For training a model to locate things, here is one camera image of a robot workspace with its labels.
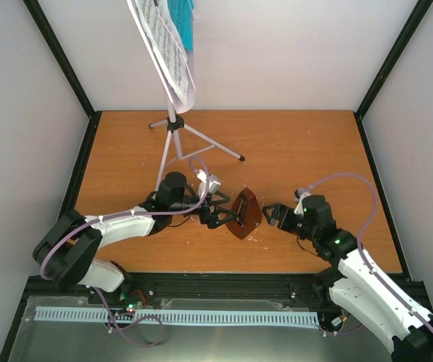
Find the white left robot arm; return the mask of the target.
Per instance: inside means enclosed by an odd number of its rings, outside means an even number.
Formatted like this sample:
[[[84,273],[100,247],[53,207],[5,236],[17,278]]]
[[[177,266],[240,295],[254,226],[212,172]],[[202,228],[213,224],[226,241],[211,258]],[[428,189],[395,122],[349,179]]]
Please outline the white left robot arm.
[[[196,215],[201,224],[216,229],[238,214],[224,208],[230,197],[219,191],[220,179],[198,170],[201,183],[194,191],[180,172],[170,172],[156,191],[136,207],[103,216],[65,212],[32,252],[40,275],[61,290],[75,285],[105,291],[115,303],[129,300],[132,285],[115,262],[98,260],[97,251],[129,238],[155,235],[169,227],[176,215]]]

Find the brown wooden metronome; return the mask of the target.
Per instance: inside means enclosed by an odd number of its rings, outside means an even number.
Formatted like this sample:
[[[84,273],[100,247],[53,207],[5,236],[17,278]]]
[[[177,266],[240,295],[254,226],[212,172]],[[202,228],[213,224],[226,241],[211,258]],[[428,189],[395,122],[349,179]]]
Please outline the brown wooden metronome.
[[[250,235],[262,222],[262,211],[256,195],[244,188],[231,206],[237,216],[226,223],[227,229],[238,239],[243,240]]]

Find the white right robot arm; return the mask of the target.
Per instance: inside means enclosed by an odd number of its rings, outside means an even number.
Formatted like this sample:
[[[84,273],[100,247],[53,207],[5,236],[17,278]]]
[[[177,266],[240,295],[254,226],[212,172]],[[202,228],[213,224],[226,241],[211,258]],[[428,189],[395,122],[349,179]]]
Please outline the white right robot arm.
[[[352,233],[337,227],[324,196],[298,191],[296,202],[296,207],[268,205],[263,214],[268,224],[311,241],[330,263],[314,285],[318,301],[348,311],[393,361],[433,361],[433,313],[399,287]]]

